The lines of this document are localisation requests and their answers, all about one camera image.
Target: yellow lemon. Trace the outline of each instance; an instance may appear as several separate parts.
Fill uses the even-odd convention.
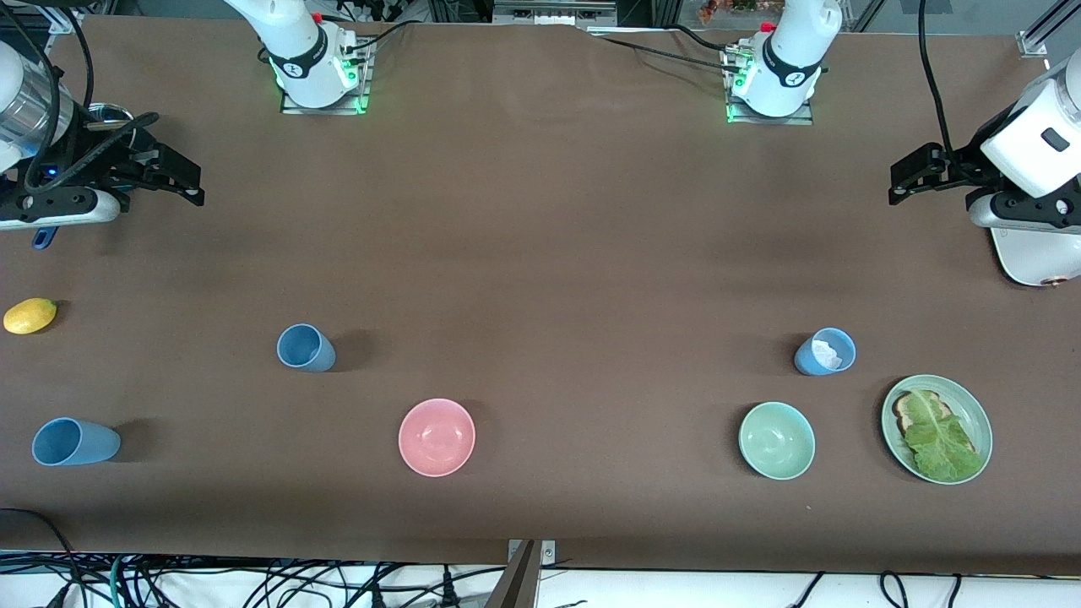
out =
[[[56,303],[44,298],[19,302],[3,315],[3,328],[19,335],[44,329],[56,318]]]

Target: toast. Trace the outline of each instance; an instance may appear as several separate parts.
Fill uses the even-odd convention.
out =
[[[946,402],[943,401],[943,398],[938,393],[935,393],[933,391],[924,391],[924,393],[927,394],[927,396],[931,398],[931,401],[935,405],[935,407],[938,408],[938,415],[936,418],[943,420],[953,415],[953,410],[949,409],[949,406],[947,406]],[[902,435],[907,433],[908,427],[912,425],[912,419],[908,415],[908,411],[906,408],[906,402],[911,397],[911,395],[912,395],[911,393],[905,393],[899,399],[897,399],[897,402],[893,405],[893,413],[896,414],[897,417],[897,426],[900,427]],[[976,447],[972,445],[971,439],[969,440],[969,449],[972,451],[976,451]]]

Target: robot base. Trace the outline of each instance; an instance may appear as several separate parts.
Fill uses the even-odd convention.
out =
[[[991,228],[1002,269],[1032,287],[1054,287],[1081,276],[1081,235]]]
[[[351,31],[347,30],[348,35],[352,35]],[[364,44],[369,43],[373,38],[351,38],[353,44]],[[303,114],[303,115],[317,115],[317,116],[356,116],[368,113],[368,100],[372,93],[372,77],[374,76],[375,69],[375,44],[369,44],[363,49],[353,51],[347,60],[356,63],[353,66],[345,66],[343,72],[346,78],[355,80],[357,85],[350,89],[345,95],[342,96],[336,103],[333,103],[326,107],[321,108],[309,108],[304,107],[296,102],[294,102],[285,90],[281,87],[281,82],[278,83],[278,88],[282,89],[281,92],[281,113],[282,114]]]
[[[751,61],[755,49],[751,47],[749,38],[740,39],[737,44],[729,44],[726,49],[720,52],[722,65],[736,66],[740,69],[738,72],[724,72],[724,98],[726,100],[725,110],[728,113],[728,121],[751,122],[755,124],[813,124],[814,120],[811,115],[810,100],[803,102],[800,109],[789,116],[772,117],[755,111],[747,105],[747,102],[732,93],[733,88],[736,87],[736,81],[745,78],[749,61]]]

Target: plate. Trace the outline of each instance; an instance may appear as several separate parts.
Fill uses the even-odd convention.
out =
[[[897,424],[897,414],[893,412],[893,406],[897,402],[897,399],[910,391],[933,391],[938,393],[943,401],[961,420],[961,428],[964,428],[965,434],[969,435],[969,440],[972,441],[972,447],[976,448],[976,454],[983,460],[979,471],[960,481],[938,481],[927,477],[916,468],[916,455],[908,447],[908,444],[905,442],[905,436],[900,433],[900,425]],[[890,389],[890,394],[885,396],[885,402],[882,404],[882,436],[885,438],[885,445],[890,447],[893,455],[897,458],[897,461],[905,468],[911,471],[912,475],[932,484],[943,486],[957,486],[958,484],[975,479],[987,468],[987,463],[991,460],[991,447],[993,446],[991,422],[987,420],[987,412],[984,411],[979,401],[972,396],[972,393],[969,393],[963,386],[952,380],[931,374],[906,378]]]

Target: blue plastic cup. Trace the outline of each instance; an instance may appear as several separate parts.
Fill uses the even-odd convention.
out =
[[[301,371],[321,372],[334,367],[334,345],[318,329],[296,323],[278,338],[278,359]]]
[[[841,365],[837,369],[818,362],[811,346],[815,340],[829,344],[829,347],[837,352],[837,356],[841,359]],[[806,375],[829,375],[851,368],[854,362],[856,362],[856,343],[848,333],[831,327],[816,331],[796,352],[796,369]]]
[[[45,423],[34,436],[30,452],[38,464],[70,466],[109,460],[120,451],[120,435],[101,424],[57,418]]]

